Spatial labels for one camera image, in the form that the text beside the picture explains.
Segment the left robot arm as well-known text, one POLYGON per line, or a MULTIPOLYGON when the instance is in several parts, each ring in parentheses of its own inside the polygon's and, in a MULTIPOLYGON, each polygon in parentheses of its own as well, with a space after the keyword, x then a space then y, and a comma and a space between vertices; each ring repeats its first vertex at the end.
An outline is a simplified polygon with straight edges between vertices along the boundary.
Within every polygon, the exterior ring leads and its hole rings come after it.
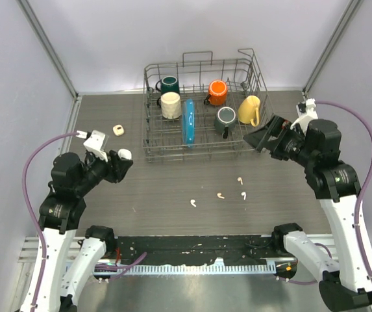
POLYGON ((116 251, 113 229, 91 226, 76 259, 67 266, 68 251, 86 208, 85 195, 102 180, 118 183, 133 165, 127 149, 109 151, 106 161, 88 152, 81 161, 67 152, 53 161, 49 194, 40 206, 38 253, 21 311, 76 311, 81 292, 98 260, 116 251))

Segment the white earbud charging case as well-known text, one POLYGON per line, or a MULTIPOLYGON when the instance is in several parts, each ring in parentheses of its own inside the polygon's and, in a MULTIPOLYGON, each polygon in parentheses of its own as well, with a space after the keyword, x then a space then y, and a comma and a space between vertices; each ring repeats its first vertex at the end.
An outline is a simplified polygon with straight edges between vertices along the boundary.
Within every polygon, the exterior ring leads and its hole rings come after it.
POLYGON ((128 149, 124 148, 119 149, 118 156, 120 159, 132 160, 132 152, 128 149))

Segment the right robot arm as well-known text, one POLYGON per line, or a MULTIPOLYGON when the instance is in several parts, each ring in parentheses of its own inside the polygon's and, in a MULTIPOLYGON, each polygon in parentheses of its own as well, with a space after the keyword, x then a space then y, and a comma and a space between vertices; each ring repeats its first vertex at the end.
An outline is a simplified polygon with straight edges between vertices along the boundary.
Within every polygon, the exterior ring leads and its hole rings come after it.
POLYGON ((295 223, 276 226, 271 249, 280 257, 292 254, 319 284, 319 292, 331 311, 372 305, 372 248, 361 208, 362 188, 354 168, 339 159, 341 133, 324 119, 295 124, 274 115, 244 141, 254 150, 266 149, 274 159, 291 160, 304 168, 307 185, 329 222, 338 255, 333 260, 295 223))

